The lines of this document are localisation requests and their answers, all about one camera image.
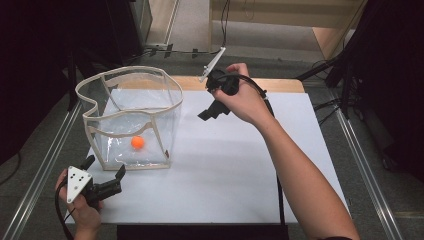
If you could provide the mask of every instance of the gray floor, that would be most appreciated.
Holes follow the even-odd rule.
[[[204,23],[204,21],[194,20],[194,16],[189,15],[191,12],[201,17],[200,12],[202,11],[199,9],[204,7],[204,4],[199,2],[202,1],[182,0],[180,2],[170,38],[170,43],[174,44],[174,50],[187,51],[192,48],[198,48],[200,51],[206,50],[205,34],[198,31],[193,34],[192,30],[187,30],[187,23],[193,25],[191,29],[199,28],[199,26],[196,27],[195,23]],[[229,23],[227,29],[228,50],[220,60],[219,66],[223,67],[233,62],[243,61],[248,64],[250,74],[253,77],[293,78],[310,69],[316,61],[322,60],[311,29],[282,27],[278,29],[278,32],[281,33],[280,37],[273,38],[275,41],[266,41],[270,37],[259,38],[259,36],[265,34],[255,32],[258,28],[261,32],[275,33],[277,31],[276,26],[240,27]],[[237,32],[236,29],[243,29],[243,31]],[[217,44],[216,46],[220,43],[219,34],[219,31],[215,34],[216,40],[214,40],[214,43]],[[243,41],[237,38],[240,36],[243,37]],[[201,55],[192,59],[190,55],[172,54],[169,58],[164,58],[163,54],[159,53],[153,57],[142,58],[134,64],[159,67],[173,75],[197,75],[201,74],[203,66],[212,57],[211,55]],[[323,86],[318,77],[312,77],[305,81],[304,87],[313,104],[323,103],[330,99],[328,89]],[[30,187],[39,166],[43,164],[46,153],[66,117],[67,101],[67,96],[65,96],[34,131],[21,150],[22,164],[20,169],[8,182],[0,186],[1,236],[6,232],[20,200]],[[318,111],[317,119],[322,119],[329,111],[331,111],[331,108]],[[350,116],[350,122],[354,126],[367,162],[381,187],[383,195],[386,197],[388,205],[396,216],[396,222],[404,239],[422,239],[422,236],[424,236],[422,214],[424,212],[422,204],[424,202],[424,184],[408,173],[394,173],[384,169],[381,157],[367,127],[354,113],[351,112]],[[323,124],[322,133],[340,184],[346,198],[349,199],[352,217],[362,238],[387,239],[375,205],[370,198],[367,187],[364,185],[358,165],[336,115],[330,117]],[[81,119],[78,118],[52,168],[51,176],[40,192],[39,201],[34,206],[25,228],[22,229],[21,239],[65,239],[54,212],[53,189],[56,177],[62,169],[76,159],[79,161],[85,158],[89,144],[86,141],[81,141],[81,139],[84,139],[81,134],[84,134],[84,129]],[[2,164],[0,166],[1,176],[8,175],[16,162],[17,156]],[[421,215],[411,215],[414,213],[421,213]],[[115,239],[115,229],[116,227],[113,225],[103,226],[99,239]],[[292,239],[304,239],[299,226],[290,225],[289,230]]]

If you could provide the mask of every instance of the wrist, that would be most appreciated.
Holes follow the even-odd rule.
[[[75,240],[88,240],[96,239],[99,228],[78,228],[75,233]]]

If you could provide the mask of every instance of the metal rail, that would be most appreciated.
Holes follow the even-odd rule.
[[[31,185],[19,203],[15,215],[9,227],[7,228],[5,235],[3,236],[3,240],[19,239],[28,221],[28,218],[31,215],[31,212],[37,203],[41,191],[43,190],[47,178],[49,177],[52,168],[56,163],[56,159],[66,138],[68,137],[69,131],[71,130],[80,109],[81,103],[78,101],[74,109],[66,114],[65,119],[63,120],[62,125],[56,134],[56,137],[54,138],[46,156],[44,157],[43,162],[40,165],[40,168],[38,169]]]
[[[334,98],[337,94],[330,91],[330,95]],[[387,239],[402,240],[403,237],[397,225],[396,219],[392,213],[392,210],[390,209],[389,204],[386,201],[386,198],[383,195],[383,192],[380,189],[371,167],[368,164],[368,160],[362,151],[361,145],[359,144],[350,120],[345,119],[343,113],[340,110],[337,110],[337,117],[349,143],[350,149],[352,150],[353,156],[358,165],[368,193],[370,194],[374,207],[377,211],[378,217],[380,218],[383,229],[386,232]]]

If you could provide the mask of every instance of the white table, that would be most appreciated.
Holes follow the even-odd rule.
[[[346,205],[308,95],[267,95],[276,118]],[[212,101],[204,90],[184,92],[171,168],[127,171],[122,193],[104,200],[103,223],[280,223],[276,174],[262,137],[232,113],[208,121],[197,117]],[[98,161],[88,172],[95,183],[115,175]],[[297,222],[285,198],[284,208],[286,222]]]

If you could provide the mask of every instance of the person's hand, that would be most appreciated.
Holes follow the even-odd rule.
[[[227,71],[249,76],[244,63],[232,64],[227,67]],[[244,80],[240,80],[239,91],[233,96],[228,96],[219,89],[212,91],[212,95],[216,100],[225,104],[237,117],[255,126],[264,118],[272,117],[259,92]]]
[[[56,189],[59,184],[67,175],[68,170],[65,169],[57,179]],[[60,189],[60,198],[66,202],[67,189],[66,186]],[[75,239],[94,239],[98,230],[100,229],[100,214],[96,209],[90,207],[85,200],[83,195],[78,195],[73,203],[68,204],[67,208],[69,212],[72,212],[72,217],[75,220],[77,232]]]

